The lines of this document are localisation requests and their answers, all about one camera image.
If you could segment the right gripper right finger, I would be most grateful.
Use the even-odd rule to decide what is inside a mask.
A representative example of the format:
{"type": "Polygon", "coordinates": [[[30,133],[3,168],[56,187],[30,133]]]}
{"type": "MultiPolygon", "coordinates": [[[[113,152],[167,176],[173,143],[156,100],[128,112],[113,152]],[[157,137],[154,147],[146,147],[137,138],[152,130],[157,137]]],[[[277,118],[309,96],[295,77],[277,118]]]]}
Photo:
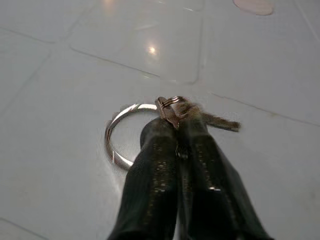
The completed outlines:
{"type": "Polygon", "coordinates": [[[182,240],[272,239],[198,111],[179,121],[177,154],[182,240]]]}

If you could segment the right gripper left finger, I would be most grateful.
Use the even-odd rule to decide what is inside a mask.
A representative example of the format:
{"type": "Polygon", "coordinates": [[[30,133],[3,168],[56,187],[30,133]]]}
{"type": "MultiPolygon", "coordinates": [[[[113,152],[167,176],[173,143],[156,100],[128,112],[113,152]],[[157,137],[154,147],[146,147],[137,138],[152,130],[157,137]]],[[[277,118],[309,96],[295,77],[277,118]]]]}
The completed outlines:
{"type": "Polygon", "coordinates": [[[164,119],[150,121],[140,134],[140,152],[130,167],[110,240],[171,240],[178,189],[177,138],[164,119]]]}

